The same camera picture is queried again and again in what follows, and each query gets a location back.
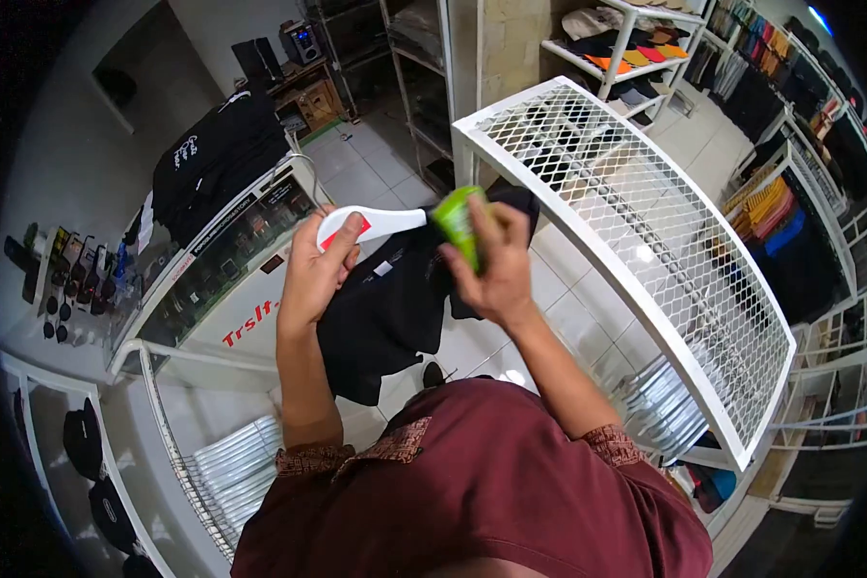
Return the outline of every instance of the shoe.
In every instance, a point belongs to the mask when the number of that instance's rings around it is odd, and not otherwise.
[[[437,362],[430,362],[424,367],[424,373],[420,378],[420,382],[423,384],[424,389],[429,389],[431,387],[442,386],[447,381],[443,376],[443,370],[440,369]]]

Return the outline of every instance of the clothing rack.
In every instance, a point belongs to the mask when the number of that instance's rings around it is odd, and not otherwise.
[[[458,120],[453,142],[467,168],[457,185],[472,184],[478,156],[539,198],[661,348],[714,432],[722,467],[744,471],[796,342],[705,193],[632,123],[565,77]]]

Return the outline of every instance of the red shirt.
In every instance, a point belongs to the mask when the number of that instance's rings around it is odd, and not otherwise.
[[[546,576],[705,576],[690,504],[619,428],[570,440],[522,387],[425,390],[380,440],[280,451],[232,576],[411,576],[472,558]]]

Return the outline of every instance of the hat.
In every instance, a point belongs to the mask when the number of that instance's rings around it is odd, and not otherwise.
[[[633,79],[632,86],[639,92],[642,96],[646,98],[658,98],[661,96],[659,91],[652,86],[647,79]]]
[[[648,46],[637,46],[636,50],[641,52],[643,56],[645,56],[652,62],[665,62],[665,55],[658,52],[654,48],[649,48]]]
[[[100,479],[103,438],[89,398],[84,399],[83,410],[69,411],[65,415],[62,443],[71,464],[80,475],[94,482]]]
[[[154,562],[138,554],[129,556],[122,563],[122,575],[124,578],[161,578]]]
[[[562,17],[562,29],[565,29],[571,40],[590,38],[611,28],[613,26],[607,18],[593,8],[579,8]]]
[[[668,58],[687,58],[687,53],[680,46],[673,44],[662,44],[661,46],[657,46],[656,50]]]
[[[100,529],[100,533],[117,549],[126,554],[134,554],[138,537],[135,536],[135,528],[128,520],[128,514],[122,506],[113,481],[108,477],[97,481],[87,495],[90,498],[93,522]]]
[[[626,60],[633,66],[648,66],[649,64],[649,59],[639,52],[633,43],[626,45],[626,50],[623,51],[623,60]]]

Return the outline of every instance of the white wire mesh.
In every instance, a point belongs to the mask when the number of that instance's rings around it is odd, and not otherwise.
[[[785,320],[737,237],[670,159],[566,80],[543,86],[478,113],[475,129],[548,187],[534,192],[557,195],[601,237],[686,343],[705,344],[694,359],[709,383],[693,387],[715,390],[721,408],[708,409],[728,415],[750,449],[794,347]]]

